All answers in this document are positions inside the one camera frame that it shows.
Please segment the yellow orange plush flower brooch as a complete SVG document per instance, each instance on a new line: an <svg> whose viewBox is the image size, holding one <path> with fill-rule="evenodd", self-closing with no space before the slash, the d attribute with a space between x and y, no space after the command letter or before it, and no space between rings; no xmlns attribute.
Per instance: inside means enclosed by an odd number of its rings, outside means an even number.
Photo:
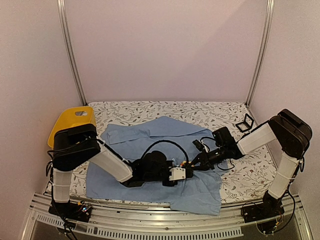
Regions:
<svg viewBox="0 0 320 240"><path fill-rule="evenodd" d="M193 169L195 165L190 161L183 161L182 163L180 163L179 167L183 169Z"/></svg>

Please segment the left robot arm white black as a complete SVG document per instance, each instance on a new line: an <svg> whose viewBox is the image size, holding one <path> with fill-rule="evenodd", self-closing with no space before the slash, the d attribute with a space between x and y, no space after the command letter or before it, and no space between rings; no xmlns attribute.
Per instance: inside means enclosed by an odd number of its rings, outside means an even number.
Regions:
<svg viewBox="0 0 320 240"><path fill-rule="evenodd" d="M127 188L141 187L147 182L162 182L164 186L173 187L186 178L186 171L174 166L160 151L147 152L134 162L124 159L98 138L96 127L91 123L54 129L48 145L51 162L47 172L52 198L49 212L64 220L86 222L91 215L91 206L84 202L72 203L69 193L73 171L86 162L100 167Z"/></svg>

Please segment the light blue shirt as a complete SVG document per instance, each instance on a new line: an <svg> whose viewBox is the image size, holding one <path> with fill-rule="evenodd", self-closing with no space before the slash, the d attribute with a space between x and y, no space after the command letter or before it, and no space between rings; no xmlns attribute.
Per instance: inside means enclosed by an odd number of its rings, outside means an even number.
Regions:
<svg viewBox="0 0 320 240"><path fill-rule="evenodd" d="M179 165L192 161L199 153L194 140L204 138L210 150L216 149L211 130L167 116L142 124L121 126L109 124L100 137L121 157L131 162L151 151L163 153ZM221 171L218 168L194 172L192 178L176 186L161 182L144 183L141 187L125 187L99 166L89 163L86 174L86 196L91 199L169 203L170 208L194 214L217 216L221 209Z"/></svg>

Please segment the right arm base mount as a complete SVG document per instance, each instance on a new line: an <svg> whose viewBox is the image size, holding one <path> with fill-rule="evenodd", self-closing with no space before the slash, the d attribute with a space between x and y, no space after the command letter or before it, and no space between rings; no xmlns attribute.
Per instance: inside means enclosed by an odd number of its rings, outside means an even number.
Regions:
<svg viewBox="0 0 320 240"><path fill-rule="evenodd" d="M262 203L246 203L241 208L241 216L245 223L256 222L258 231L265 235L273 235L284 220L282 199L264 197Z"/></svg>

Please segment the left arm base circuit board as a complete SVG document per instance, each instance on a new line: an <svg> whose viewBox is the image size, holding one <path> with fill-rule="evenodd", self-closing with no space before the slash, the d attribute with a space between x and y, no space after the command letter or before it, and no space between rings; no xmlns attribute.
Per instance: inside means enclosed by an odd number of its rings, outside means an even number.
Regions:
<svg viewBox="0 0 320 240"><path fill-rule="evenodd" d="M75 220L88 223L92 215L92 205L83 201L74 202L51 202L48 212L61 217L64 220Z"/></svg>

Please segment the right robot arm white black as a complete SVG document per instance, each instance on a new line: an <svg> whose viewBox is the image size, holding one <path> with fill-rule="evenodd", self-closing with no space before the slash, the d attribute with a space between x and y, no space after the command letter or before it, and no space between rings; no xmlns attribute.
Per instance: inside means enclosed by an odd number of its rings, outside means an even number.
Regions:
<svg viewBox="0 0 320 240"><path fill-rule="evenodd" d="M200 141L193 143L199 154L185 164L187 169L205 171L213 169L224 160L239 160L264 147L277 147L276 173L263 195L258 213L262 218L269 218L278 211L282 199L288 193L298 174L304 169L305 154L310 147L313 136L312 128L292 111L284 108L257 127L245 131L236 140L231 131L221 127L212 132L216 149L205 151Z"/></svg>

